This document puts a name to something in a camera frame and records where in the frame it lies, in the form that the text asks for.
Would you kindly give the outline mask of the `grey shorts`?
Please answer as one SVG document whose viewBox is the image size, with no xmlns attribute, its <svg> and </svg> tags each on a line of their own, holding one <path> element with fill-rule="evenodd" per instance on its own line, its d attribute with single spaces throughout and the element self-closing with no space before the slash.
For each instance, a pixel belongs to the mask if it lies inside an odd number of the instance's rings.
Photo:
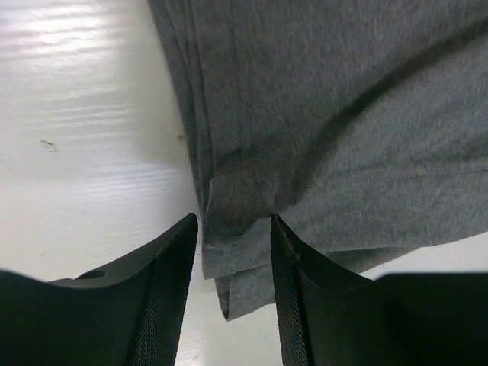
<svg viewBox="0 0 488 366">
<path fill-rule="evenodd" d="M 152 1 L 225 319 L 270 223 L 356 272 L 487 230 L 485 1 Z"/>
</svg>

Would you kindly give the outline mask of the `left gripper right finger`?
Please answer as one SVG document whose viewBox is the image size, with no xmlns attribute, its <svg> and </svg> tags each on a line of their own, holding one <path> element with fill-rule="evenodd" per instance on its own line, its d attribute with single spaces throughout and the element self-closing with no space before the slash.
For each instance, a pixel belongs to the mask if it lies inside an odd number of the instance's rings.
<svg viewBox="0 0 488 366">
<path fill-rule="evenodd" d="M 285 365 L 485 365 L 484 273 L 370 280 L 271 219 L 271 263 Z"/>
</svg>

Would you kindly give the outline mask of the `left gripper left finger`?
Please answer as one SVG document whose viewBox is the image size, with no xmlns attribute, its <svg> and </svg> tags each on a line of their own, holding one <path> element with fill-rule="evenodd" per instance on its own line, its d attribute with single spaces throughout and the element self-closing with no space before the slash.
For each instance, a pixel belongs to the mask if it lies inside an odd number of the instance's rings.
<svg viewBox="0 0 488 366">
<path fill-rule="evenodd" d="M 1 273 L 3 365 L 172 365 L 197 244 L 189 214 L 74 279 Z"/>
</svg>

